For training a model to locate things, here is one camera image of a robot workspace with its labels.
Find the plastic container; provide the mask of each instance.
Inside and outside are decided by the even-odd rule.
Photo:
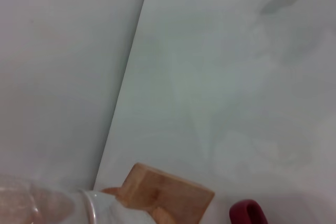
[[[96,191],[66,192],[0,175],[1,224],[155,224],[144,211],[124,208]]]

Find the clear plastic object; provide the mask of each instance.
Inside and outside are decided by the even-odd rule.
[[[0,223],[155,224],[146,212],[126,209],[111,195],[83,190],[70,193],[2,175]]]

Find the red handle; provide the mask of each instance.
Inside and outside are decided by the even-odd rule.
[[[235,203],[229,215],[232,224],[268,224],[259,204],[251,199]]]

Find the white surface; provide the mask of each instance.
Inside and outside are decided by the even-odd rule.
[[[96,189],[144,162],[253,198],[269,223],[334,223],[335,0],[145,0]]]
[[[92,188],[143,0],[0,0],[0,174]]]

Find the wooden block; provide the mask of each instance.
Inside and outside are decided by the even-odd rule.
[[[158,216],[174,219],[176,224],[197,224],[215,193],[161,170],[137,163],[119,188],[107,188],[125,207],[148,211],[157,223]]]

